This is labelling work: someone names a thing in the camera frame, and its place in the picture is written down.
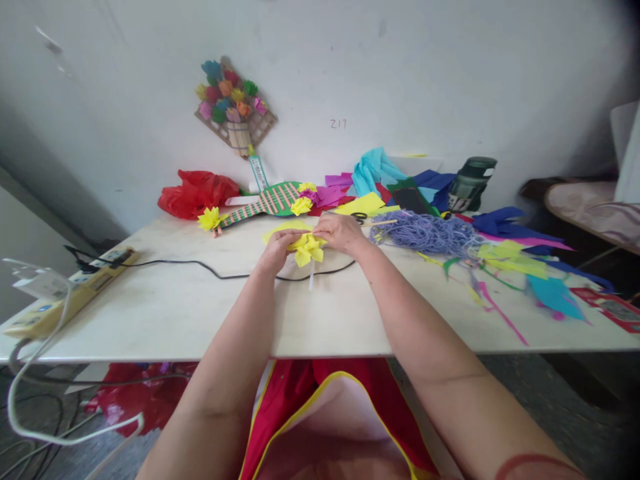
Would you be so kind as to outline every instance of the thermos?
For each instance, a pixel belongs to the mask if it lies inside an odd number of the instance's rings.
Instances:
[[[497,163],[496,159],[489,157],[468,158],[449,190],[449,210],[454,213],[478,211],[480,195],[487,188]]]

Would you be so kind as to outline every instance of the guitar craft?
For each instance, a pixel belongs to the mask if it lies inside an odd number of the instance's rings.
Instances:
[[[268,213],[269,215],[276,215],[278,217],[293,215],[291,206],[300,196],[298,186],[300,186],[300,182],[283,182],[269,187],[260,193],[259,201],[250,203],[241,209],[231,212],[220,226],[226,228],[258,213]]]

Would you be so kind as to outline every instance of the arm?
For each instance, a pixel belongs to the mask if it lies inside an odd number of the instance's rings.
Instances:
[[[467,474],[494,479],[522,453],[571,465],[449,324],[344,215],[324,215],[314,235],[360,264],[385,332],[429,418]]]
[[[171,416],[138,480],[235,479],[253,401],[273,343],[273,288],[300,231],[271,236]]]

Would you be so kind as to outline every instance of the white tabletop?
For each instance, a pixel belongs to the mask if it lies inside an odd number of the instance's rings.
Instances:
[[[316,217],[302,218],[314,225]],[[200,260],[220,275],[249,273],[264,245],[260,236],[283,220],[262,216],[225,230],[214,239],[196,222],[162,216],[122,243],[140,251],[138,262],[153,259]],[[423,261],[412,251],[383,246],[389,258],[413,286],[442,314],[477,353],[534,353],[570,351],[622,351],[638,349],[640,340],[598,311],[577,299],[593,324],[568,318],[556,321],[551,312],[536,306],[531,294],[502,285],[486,272],[485,281],[502,311],[510,317],[530,346],[520,342],[496,311],[485,312],[472,300],[469,274],[454,265],[447,282],[442,267]],[[332,249],[317,271],[333,270],[350,258]],[[293,256],[280,273],[284,277],[308,275]],[[524,275],[512,272],[501,278],[524,286]],[[190,361],[204,354],[238,296],[245,280],[221,281],[198,265],[150,265],[123,272],[62,330],[41,361]],[[570,287],[588,281],[573,277]],[[309,282],[278,281],[276,357],[336,357],[391,355],[378,308],[362,270],[356,264]],[[0,361],[6,361],[16,340],[0,335]]]

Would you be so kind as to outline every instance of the hand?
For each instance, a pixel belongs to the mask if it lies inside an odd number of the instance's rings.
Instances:
[[[270,275],[276,276],[285,266],[287,256],[294,253],[292,250],[287,250],[287,247],[298,241],[303,233],[309,232],[307,230],[294,229],[274,232],[260,260],[258,260],[256,270],[265,271]]]
[[[326,240],[329,245],[350,257],[366,250],[372,244],[362,233],[360,225],[350,215],[325,214],[320,217],[313,234]]]

